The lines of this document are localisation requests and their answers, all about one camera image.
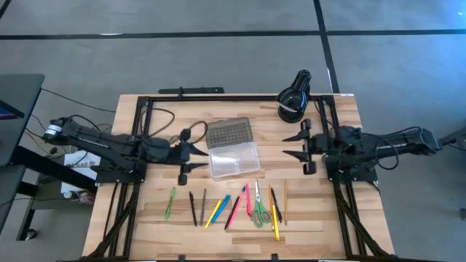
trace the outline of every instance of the wooden table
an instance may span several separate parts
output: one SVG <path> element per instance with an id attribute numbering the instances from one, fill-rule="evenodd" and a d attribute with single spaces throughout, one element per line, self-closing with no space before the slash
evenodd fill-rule
<path id="1" fill-rule="evenodd" d="M 334 97 L 340 125 L 360 126 L 355 97 L 342 95 Z M 137 98 L 137 95 L 120 97 L 112 130 L 114 134 L 131 133 Z M 314 156 L 317 173 L 303 175 L 302 165 L 297 159 L 282 152 L 284 149 L 300 151 L 302 142 L 281 142 L 283 138 L 295 135 L 300 129 L 299 124 L 287 124 L 278 117 L 276 102 L 157 102 L 155 107 L 171 110 L 176 115 L 173 124 L 158 135 L 163 138 L 178 134 L 183 128 L 200 119 L 213 122 L 220 119 L 248 117 L 253 129 L 261 169 L 227 179 L 213 180 L 208 167 L 201 167 L 189 174 L 186 186 L 177 186 L 179 167 L 150 164 L 146 181 L 142 184 L 139 194 L 130 259 L 177 259 L 178 255 L 186 255 L 186 259 L 270 259 L 272 253 L 277 253 L 280 259 L 344 258 L 333 186 L 326 178 L 325 167 L 319 156 Z M 307 107 L 305 118 L 312 120 L 312 134 L 323 131 L 320 116 L 312 104 Z M 157 130 L 169 119 L 170 115 L 154 111 L 150 131 Z M 202 125 L 194 128 L 191 139 L 198 138 L 202 134 L 202 128 Z M 207 151 L 204 141 L 199 142 L 197 147 Z M 208 162 L 208 158 L 194 156 L 191 161 Z M 261 198 L 266 208 L 269 209 L 267 189 L 270 185 L 275 190 L 282 211 L 284 180 L 288 180 L 289 221 L 287 226 L 284 223 L 279 224 L 279 242 L 275 241 L 270 225 L 262 229 L 257 229 L 253 225 L 246 214 L 245 198 L 240 204 L 234 223 L 227 231 L 224 231 L 224 223 L 232 208 L 232 202 L 228 204 L 217 222 L 208 229 L 194 227 L 189 191 L 194 194 L 199 221 L 202 192 L 207 188 L 204 217 L 206 221 L 218 199 L 225 194 L 231 194 L 232 199 L 235 200 L 246 183 L 250 185 L 251 202 L 254 206 L 255 179 L 259 181 Z M 164 221 L 170 191 L 174 186 L 177 192 L 170 220 Z M 353 183 L 353 186 L 361 222 L 383 249 L 393 253 L 379 193 L 368 183 Z M 102 240 L 113 188 L 114 184 L 106 184 L 98 189 L 83 255 L 92 252 Z M 113 223 L 116 203 L 115 200 L 110 225 Z M 353 227 L 349 221 L 348 224 L 352 234 L 353 252 L 358 253 Z M 122 253 L 125 232 L 123 226 L 117 254 Z"/>

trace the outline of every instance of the blue marker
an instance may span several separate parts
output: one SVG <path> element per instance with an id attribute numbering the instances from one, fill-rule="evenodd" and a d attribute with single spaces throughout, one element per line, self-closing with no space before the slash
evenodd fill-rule
<path id="1" fill-rule="evenodd" d="M 230 196 L 230 195 L 226 195 L 226 196 L 225 196 L 225 199 L 224 199 L 224 201 L 221 203 L 221 206 L 218 208 L 216 215 L 213 216 L 212 222 L 211 222 L 211 223 L 215 223 L 215 222 L 216 222 L 218 216 L 219 216 L 220 213 L 224 210 L 226 204 L 228 204 L 228 201 L 230 200 L 230 197 L 232 197 L 232 196 Z"/>

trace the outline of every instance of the metal bracket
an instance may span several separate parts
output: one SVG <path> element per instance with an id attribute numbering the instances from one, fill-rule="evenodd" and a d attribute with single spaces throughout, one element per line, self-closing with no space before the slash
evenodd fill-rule
<path id="1" fill-rule="evenodd" d="M 223 87 L 194 87 L 194 88 L 172 88 L 160 89 L 159 94 L 178 94 L 178 98 L 183 98 L 183 94 L 224 94 Z"/>

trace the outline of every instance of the pink marker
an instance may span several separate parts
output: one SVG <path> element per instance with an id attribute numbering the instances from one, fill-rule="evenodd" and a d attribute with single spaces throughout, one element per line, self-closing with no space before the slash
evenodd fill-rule
<path id="1" fill-rule="evenodd" d="M 246 187 L 243 186 L 243 187 L 242 187 L 242 191 L 241 191 L 241 193 L 240 193 L 240 200 L 238 200 L 238 204 L 236 205 L 236 207 L 235 207 L 234 210 L 233 210 L 232 219 L 230 219 L 230 223 L 228 224 L 228 227 L 230 227 L 230 226 L 232 225 L 232 223 L 233 223 L 234 216 L 236 215 L 236 211 L 238 210 L 238 207 L 240 207 L 242 195 L 245 193 L 245 189 L 246 189 Z"/>
<path id="2" fill-rule="evenodd" d="M 246 211 L 248 211 L 249 216 L 252 216 L 253 211 L 250 209 L 249 183 L 246 183 L 246 197 L 248 198 L 248 206 L 247 206 Z"/>

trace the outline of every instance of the black desk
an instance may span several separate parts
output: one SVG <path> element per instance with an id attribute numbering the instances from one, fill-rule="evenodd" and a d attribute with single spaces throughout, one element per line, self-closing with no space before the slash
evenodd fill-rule
<path id="1" fill-rule="evenodd" d="M 44 76 L 40 74 L 0 75 L 0 100 L 24 113 L 22 119 L 0 120 L 0 232 L 16 193 L 38 196 L 38 185 L 22 182 L 26 168 L 54 177 L 58 182 L 70 183 L 94 193 L 97 191 L 93 179 L 18 145 L 43 81 Z M 31 202 L 17 240 L 26 238 L 34 212 Z"/>

